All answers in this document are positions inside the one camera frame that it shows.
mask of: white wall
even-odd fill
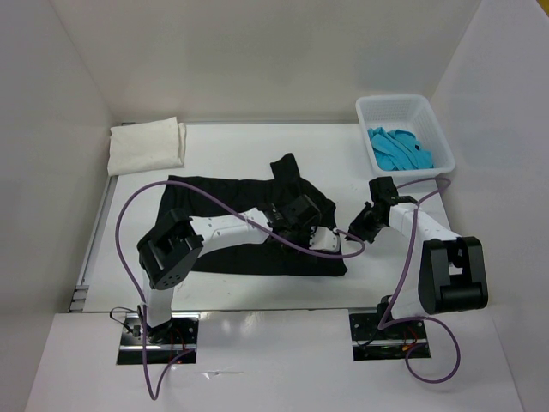
[[[52,0],[121,120],[356,121],[431,96],[479,0]]]
[[[46,0],[0,2],[0,410],[23,410],[106,181],[112,115]]]
[[[450,222],[483,241],[521,400],[547,410],[549,19],[538,4],[483,0],[431,103],[457,162]]]

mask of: white table surface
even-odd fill
[[[104,313],[55,317],[27,412],[334,412],[522,410],[487,310],[440,316],[462,346],[462,367],[440,385],[414,379],[404,360],[353,362],[346,310],[203,313],[195,365],[175,366],[160,399],[141,366],[117,366],[121,326]],[[453,367],[446,332],[427,323],[431,379]],[[150,367],[156,384],[160,365]]]
[[[304,179],[332,199],[335,220],[347,229],[370,200],[372,174],[357,124],[200,124],[187,126],[183,168],[120,176],[112,197],[99,250],[87,267],[89,282],[85,312],[104,312],[114,306],[136,306],[138,295],[125,274],[114,245],[114,227],[125,200],[143,185],[169,174],[228,179],[272,179],[270,162],[293,153]],[[434,182],[403,193],[420,197],[436,188]],[[137,241],[153,225],[164,187],[142,193],[126,212],[121,244],[134,273],[141,279]],[[448,226],[440,196],[423,209]],[[265,310],[347,308],[376,305],[391,294],[404,263],[407,240],[392,229],[383,230],[360,257],[348,259],[341,277],[242,276],[190,272],[176,288],[174,310]],[[342,251],[357,249],[342,242]]]

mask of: white towel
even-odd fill
[[[182,166],[185,132],[176,118],[111,127],[109,176]]]

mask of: cable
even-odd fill
[[[397,187],[397,189],[400,189],[400,188],[405,187],[405,186],[413,185],[413,184],[416,184],[416,183],[419,183],[419,182],[426,182],[426,181],[430,181],[430,180],[443,181],[443,182],[446,183],[446,185],[441,187],[441,188],[436,189],[435,191],[432,191],[431,193],[429,193],[426,196],[423,196],[417,202],[416,208],[413,210],[412,234],[410,235],[410,243],[408,244],[408,252],[407,252],[407,255],[406,255],[406,261],[404,263],[404,267],[402,268],[401,278],[398,281],[398,284],[396,285],[395,292],[391,296],[391,299],[389,301],[389,305],[387,306],[387,309],[385,310],[385,313],[383,314],[377,328],[380,329],[380,330],[384,330],[384,329],[387,329],[387,328],[391,327],[394,324],[402,324],[402,323],[411,322],[411,321],[424,322],[426,320],[430,320],[432,322],[435,322],[436,324],[440,324],[448,332],[449,337],[452,339],[452,342],[454,343],[454,346],[455,346],[455,353],[456,353],[455,365],[454,365],[454,368],[450,371],[450,373],[448,373],[446,376],[444,376],[440,379],[427,379],[427,378],[423,378],[422,376],[419,376],[412,369],[412,367],[410,366],[409,357],[410,357],[410,355],[412,354],[412,352],[414,350],[416,350],[417,348],[420,348],[422,346],[425,346],[424,343],[414,345],[412,348],[410,348],[406,352],[406,357],[404,359],[405,359],[406,367],[407,367],[408,371],[416,379],[418,379],[422,382],[425,382],[427,384],[441,384],[443,382],[446,382],[447,380],[452,379],[452,377],[455,375],[455,373],[459,369],[460,364],[462,362],[462,352],[460,350],[460,345],[458,344],[457,339],[455,339],[454,333],[452,333],[452,331],[449,329],[449,327],[443,321],[438,320],[436,318],[429,317],[429,316],[427,316],[427,317],[412,316],[412,317],[407,317],[407,318],[399,318],[399,319],[395,319],[395,320],[391,320],[391,321],[387,322],[387,319],[389,318],[389,315],[391,314],[393,306],[395,306],[396,298],[398,298],[398,295],[402,291],[402,287],[404,286],[404,281],[406,281],[406,276],[407,276],[408,270],[410,269],[410,263],[412,261],[412,255],[413,255],[413,244],[415,242],[415,235],[416,235],[417,228],[418,228],[419,206],[425,200],[427,200],[428,198],[435,196],[437,193],[441,193],[442,191],[445,191],[450,186],[450,184],[452,182],[451,182],[450,179],[447,179],[447,178],[427,178],[427,179],[414,180],[413,182],[409,182],[409,183],[406,183],[404,185],[400,185],[400,186]]]
[[[126,313],[137,313],[137,311],[134,311],[133,309],[129,309],[128,307],[124,307],[124,306],[114,306],[111,311],[109,312],[109,318],[111,318],[112,320],[114,320],[115,322],[118,322],[119,324],[121,324],[127,331],[128,333],[131,333],[132,330],[130,328],[130,326],[128,324],[126,324],[125,322],[121,322],[120,320],[118,319],[115,319],[114,316],[112,315],[112,313],[116,310],[116,309],[122,309],[124,310]]]
[[[137,281],[136,277],[131,272],[130,266],[126,262],[124,254],[122,253],[122,246],[120,245],[120,226],[122,224],[122,218],[124,217],[124,213],[126,212],[126,209],[130,206],[131,202],[133,202],[133,200],[140,193],[144,192],[145,190],[150,189],[151,187],[161,186],[161,185],[180,186],[180,187],[184,187],[184,188],[190,189],[192,191],[195,191],[196,193],[198,193],[198,194],[206,197],[207,199],[211,200],[212,202],[214,202],[215,204],[220,206],[222,209],[226,210],[231,215],[234,215],[234,216],[238,217],[241,221],[244,221],[247,224],[255,227],[256,229],[261,230],[262,232],[265,232],[270,237],[278,240],[282,244],[284,244],[286,246],[289,246],[289,247],[291,247],[291,248],[293,248],[297,251],[301,251],[303,253],[306,253],[308,255],[316,256],[318,258],[326,258],[326,259],[354,258],[355,256],[360,255],[366,249],[365,242],[363,242],[362,239],[358,238],[357,236],[351,235],[350,233],[344,232],[340,229],[336,229],[335,231],[337,233],[344,234],[344,235],[348,236],[350,239],[352,239],[356,242],[359,242],[360,243],[360,250],[359,251],[354,251],[354,252],[348,253],[348,254],[338,254],[338,255],[328,254],[328,253],[321,253],[321,252],[317,252],[317,251],[310,251],[309,249],[305,249],[304,247],[301,247],[299,245],[295,245],[294,243],[282,238],[278,234],[271,232],[268,228],[263,227],[263,226],[261,226],[260,224],[254,222],[254,221],[248,220],[247,218],[242,216],[239,212],[232,209],[230,206],[224,204],[217,197],[214,197],[214,196],[210,195],[209,193],[207,193],[206,191],[203,191],[202,189],[199,189],[199,188],[197,188],[193,185],[189,185],[188,183],[185,183],[185,182],[178,182],[178,181],[173,181],[173,180],[162,180],[162,181],[159,181],[159,182],[149,183],[148,185],[144,185],[142,188],[138,189],[135,193],[133,193],[128,198],[128,200],[126,200],[126,203],[120,209],[120,213],[119,213],[118,218],[117,218],[117,224],[116,224],[115,229],[114,229],[114,239],[115,239],[117,254],[118,254],[118,257],[120,259],[120,262],[122,263],[122,265],[123,265],[124,269],[126,270],[126,273],[128,274],[128,276],[130,277],[131,282],[136,287],[137,293],[139,294],[139,297],[141,298],[141,301],[142,301],[142,328],[143,328],[142,363],[143,363],[143,374],[145,375],[145,383],[147,384],[148,394],[151,397],[151,399],[154,400],[154,401],[156,399],[158,399],[158,396],[160,394],[160,385],[162,383],[162,379],[166,375],[166,372],[168,371],[170,366],[173,365],[175,362],[177,362],[179,359],[181,359],[183,356],[187,355],[191,351],[190,350],[185,350],[182,354],[179,354],[178,356],[175,356],[172,360],[170,360],[168,362],[168,364],[166,365],[166,367],[162,370],[162,373],[160,374],[158,384],[156,385],[156,392],[154,392],[153,391],[153,385],[151,383],[151,379],[150,379],[150,376],[149,376],[149,373],[148,373],[148,363],[147,363],[147,302],[146,302],[146,299],[145,299],[145,294],[143,293],[143,291],[141,289],[141,286],[139,285],[139,282]]]

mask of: black pants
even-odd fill
[[[327,199],[315,186],[299,176],[293,154],[271,163],[273,180],[234,180],[203,177],[170,180],[194,185],[219,198],[239,213],[262,203],[280,207],[305,194],[322,214],[320,226],[335,227],[335,203]],[[171,209],[183,208],[191,216],[214,217],[226,211],[207,198],[184,187],[168,185],[160,201],[158,218]],[[199,272],[233,273],[241,275],[342,276],[347,267],[342,260],[312,257],[290,250],[277,241],[261,245],[239,245],[212,251],[200,257],[193,267]]]

